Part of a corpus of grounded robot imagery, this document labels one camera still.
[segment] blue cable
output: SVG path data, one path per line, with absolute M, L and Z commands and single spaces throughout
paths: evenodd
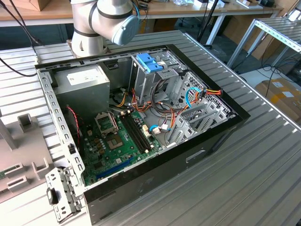
M 187 90 L 186 96 L 185 96 L 185 100 L 186 100 L 186 103 L 187 103 L 187 105 L 188 105 L 189 107 L 191 107 L 191 104 L 190 104 L 189 99 L 188 99 L 188 94 L 189 94 L 189 91 L 192 90 L 192 89 L 193 89 L 193 90 L 196 90 L 196 91 L 199 92 L 199 93 L 202 92 L 198 87 L 190 87 L 190 88 Z
M 140 20 L 139 9 L 138 9 L 138 7 L 136 6 L 136 4 L 134 4 L 134 6 L 135 6 L 135 8 L 136 8 L 136 13 L 137 13 L 138 20 Z
M 154 128 L 156 128 L 156 127 L 158 127 L 158 125 L 153 125 L 153 126 L 151 126 L 151 127 L 150 127 L 150 132 L 151 132 Z

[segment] wooden table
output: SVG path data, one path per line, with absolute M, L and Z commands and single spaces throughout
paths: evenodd
M 11 12 L 16 15 L 12 7 L 8 7 Z M 271 17 L 276 17 L 282 10 L 281 7 L 263 8 L 263 9 L 247 9 L 235 0 L 226 4 L 223 8 L 216 8 L 213 16 L 218 16 L 217 21 L 211 31 L 206 44 L 212 44 L 225 16 L 230 15 L 255 15 L 255 14 L 272 14 Z M 23 19 L 27 25 L 44 25 L 44 24 L 70 24 L 73 23 L 72 9 L 69 0 L 51 0 L 51 2 L 43 9 L 42 12 L 32 11 L 28 9 L 19 9 Z M 177 6 L 172 1 L 168 3 L 151 2 L 149 3 L 148 19 L 159 18 L 180 18 L 180 17 L 195 17 L 203 16 L 205 7 L 198 8 L 192 4 L 188 6 Z M 145 12 L 141 10 L 141 19 L 144 19 Z M 18 24 L 4 10 L 0 9 L 0 27 L 17 26 Z

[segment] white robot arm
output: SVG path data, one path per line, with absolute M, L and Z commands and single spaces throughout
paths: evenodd
M 131 41 L 139 27 L 131 0 L 71 0 L 72 50 L 80 57 L 103 54 L 104 38 L 117 45 Z

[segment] metal rail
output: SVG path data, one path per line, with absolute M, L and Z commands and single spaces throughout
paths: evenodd
M 240 51 L 251 36 L 254 27 L 260 28 L 262 32 L 259 34 L 255 42 L 249 49 L 249 53 L 252 52 L 252 50 L 258 45 L 264 33 L 270 34 L 271 36 L 278 39 L 287 46 L 284 49 L 284 51 L 279 55 L 279 57 L 274 61 L 272 66 L 274 66 L 280 60 L 280 58 L 288 50 L 288 48 L 292 48 L 296 52 L 301 51 L 301 24 L 291 22 L 288 19 L 282 17 L 254 19 L 250 27 L 246 31 L 245 35 L 243 36 L 242 40 L 238 44 L 229 62 L 227 63 L 228 67 L 232 67 L 232 65 L 234 64 Z

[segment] aluminum work table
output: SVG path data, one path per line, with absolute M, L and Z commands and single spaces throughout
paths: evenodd
M 285 49 L 278 55 L 272 66 L 275 66 L 278 61 L 283 57 L 285 52 L 292 48 L 297 53 L 301 51 L 301 26 L 299 23 L 295 23 L 287 19 L 286 17 L 278 18 L 264 18 L 264 19 L 254 19 L 246 31 L 245 35 L 238 44 L 236 50 L 234 51 L 232 57 L 227 63 L 228 67 L 232 67 L 236 58 L 238 57 L 240 51 L 248 41 L 255 27 L 261 29 L 260 34 L 257 36 L 256 40 L 248 50 L 251 54 L 252 51 L 260 44 L 263 35 L 269 34 L 272 37 L 278 39 L 280 42 L 286 45 Z
M 221 61 L 180 31 L 142 34 L 112 52 L 174 44 L 251 115 L 214 154 L 102 220 L 99 226 L 294 226 L 301 218 L 301 129 Z M 43 63 L 73 58 L 67 44 L 37 47 Z M 24 73 L 33 73 L 30 48 L 1 51 Z M 25 78 L 0 65 L 3 122 L 30 113 L 38 118 L 55 166 L 66 160 L 37 77 Z M 1 223 L 57 225 L 46 184 L 0 204 Z M 82 212 L 67 226 L 88 226 Z

